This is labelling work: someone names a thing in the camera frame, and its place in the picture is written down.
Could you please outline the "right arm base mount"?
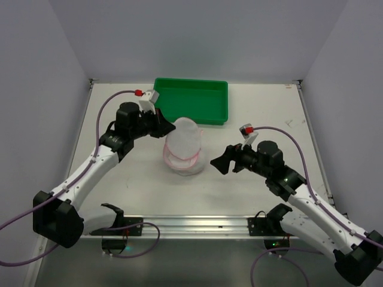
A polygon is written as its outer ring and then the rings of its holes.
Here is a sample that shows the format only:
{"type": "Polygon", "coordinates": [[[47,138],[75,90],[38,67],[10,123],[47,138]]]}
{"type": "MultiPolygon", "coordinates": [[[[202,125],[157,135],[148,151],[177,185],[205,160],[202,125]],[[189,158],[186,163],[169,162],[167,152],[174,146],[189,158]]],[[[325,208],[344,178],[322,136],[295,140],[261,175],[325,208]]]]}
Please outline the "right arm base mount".
{"type": "Polygon", "coordinates": [[[285,204],[278,204],[268,213],[261,210],[254,216],[247,218],[247,227],[250,236],[263,236],[266,249],[289,248],[290,234],[282,230],[281,220],[292,212],[292,208],[285,204]]]}

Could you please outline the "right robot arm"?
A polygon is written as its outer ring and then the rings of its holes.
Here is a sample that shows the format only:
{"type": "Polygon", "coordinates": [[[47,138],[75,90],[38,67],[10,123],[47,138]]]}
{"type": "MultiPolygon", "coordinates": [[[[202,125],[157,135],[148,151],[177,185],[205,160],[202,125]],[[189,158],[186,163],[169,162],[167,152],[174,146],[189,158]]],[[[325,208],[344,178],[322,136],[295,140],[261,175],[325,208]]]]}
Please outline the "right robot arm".
{"type": "Polygon", "coordinates": [[[265,178],[268,189],[290,204],[278,225],[299,237],[333,261],[336,271],[350,284],[361,286],[382,263],[382,235],[354,224],[312,191],[308,180],[288,167],[273,141],[250,145],[229,145],[211,160],[221,174],[247,169],[265,178]]]}

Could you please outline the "white mesh laundry bag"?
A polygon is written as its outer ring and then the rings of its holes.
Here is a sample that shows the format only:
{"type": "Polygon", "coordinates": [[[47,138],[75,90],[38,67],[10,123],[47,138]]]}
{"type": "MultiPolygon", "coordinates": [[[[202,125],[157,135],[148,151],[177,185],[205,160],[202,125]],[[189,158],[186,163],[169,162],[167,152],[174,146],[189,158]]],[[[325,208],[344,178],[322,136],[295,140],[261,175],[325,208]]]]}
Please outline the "white mesh laundry bag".
{"type": "Polygon", "coordinates": [[[181,117],[174,122],[175,130],[165,139],[163,159],[165,164],[181,176],[191,176],[203,171],[206,155],[198,125],[191,119],[181,117]]]}

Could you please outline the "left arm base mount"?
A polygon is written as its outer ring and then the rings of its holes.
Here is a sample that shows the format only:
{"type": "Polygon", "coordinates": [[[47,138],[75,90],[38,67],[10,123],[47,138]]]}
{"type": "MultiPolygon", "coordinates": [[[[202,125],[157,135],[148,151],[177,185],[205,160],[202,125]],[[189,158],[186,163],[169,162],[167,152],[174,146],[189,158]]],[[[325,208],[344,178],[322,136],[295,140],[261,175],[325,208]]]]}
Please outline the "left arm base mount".
{"type": "Polygon", "coordinates": [[[91,236],[117,236],[118,239],[102,239],[101,247],[102,250],[111,255],[120,255],[128,244],[129,236],[141,236],[142,234],[142,225],[141,223],[144,221],[143,217],[138,216],[130,216],[125,217],[123,209],[114,206],[109,203],[102,203],[101,207],[107,211],[112,212],[113,222],[108,227],[97,228],[90,232],[91,236]],[[127,225],[137,224],[139,225],[127,228],[124,230],[107,230],[107,228],[117,228],[117,227],[125,227],[127,225]]]}

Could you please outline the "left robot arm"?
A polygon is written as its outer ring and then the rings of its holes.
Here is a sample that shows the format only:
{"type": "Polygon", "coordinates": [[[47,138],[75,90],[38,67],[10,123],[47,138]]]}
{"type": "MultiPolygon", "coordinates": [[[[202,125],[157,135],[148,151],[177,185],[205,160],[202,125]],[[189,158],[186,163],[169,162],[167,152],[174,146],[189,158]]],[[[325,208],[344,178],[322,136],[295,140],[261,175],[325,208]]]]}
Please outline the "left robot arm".
{"type": "Polygon", "coordinates": [[[98,182],[133,149],[135,140],[144,136],[162,138],[173,130],[175,126],[161,110],[141,110],[136,103],[122,103],[89,158],[52,191],[40,191],[34,197],[34,232],[70,248],[82,235],[121,227],[124,212],[120,208],[104,203],[90,212],[81,212],[81,205],[98,182]]]}

